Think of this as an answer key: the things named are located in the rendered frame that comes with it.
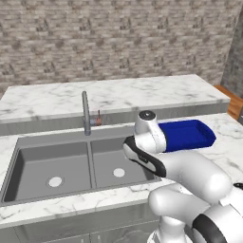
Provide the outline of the grey sink faucet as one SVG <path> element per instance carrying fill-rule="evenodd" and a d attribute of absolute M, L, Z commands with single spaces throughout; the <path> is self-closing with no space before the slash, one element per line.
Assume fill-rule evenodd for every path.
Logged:
<path fill-rule="evenodd" d="M 84 110 L 84 134 L 86 136 L 90 136 L 91 127 L 100 126 L 102 124 L 101 112 L 98 112 L 97 118 L 90 119 L 88 98 L 87 98 L 87 93 L 85 91 L 82 92 L 82 99 L 83 99 L 83 110 Z"/>

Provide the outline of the blue tray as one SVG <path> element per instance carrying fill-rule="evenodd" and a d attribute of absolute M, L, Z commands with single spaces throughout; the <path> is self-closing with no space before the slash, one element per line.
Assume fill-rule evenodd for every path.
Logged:
<path fill-rule="evenodd" d="M 159 128 L 166 138 L 165 152 L 210 147 L 216 140 L 213 130 L 199 120 L 169 121 Z"/>

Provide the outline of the grey double sink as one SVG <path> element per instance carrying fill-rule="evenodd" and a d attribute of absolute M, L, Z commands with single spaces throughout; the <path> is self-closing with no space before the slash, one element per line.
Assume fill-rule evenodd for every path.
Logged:
<path fill-rule="evenodd" d="M 0 191 L 9 206 L 62 196 L 157 182 L 159 178 L 125 157 L 131 127 L 23 137 L 17 140 Z"/>

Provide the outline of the grey cupboard door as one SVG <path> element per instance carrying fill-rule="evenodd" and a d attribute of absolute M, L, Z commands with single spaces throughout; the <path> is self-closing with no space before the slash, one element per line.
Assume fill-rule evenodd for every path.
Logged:
<path fill-rule="evenodd" d="M 90 243 L 89 234 L 75 235 L 62 239 L 55 239 L 43 243 Z"/>
<path fill-rule="evenodd" d="M 90 235 L 90 240 L 91 243 L 147 243 L 149 235 L 158 225 L 157 221 L 150 221 L 96 232 Z"/>

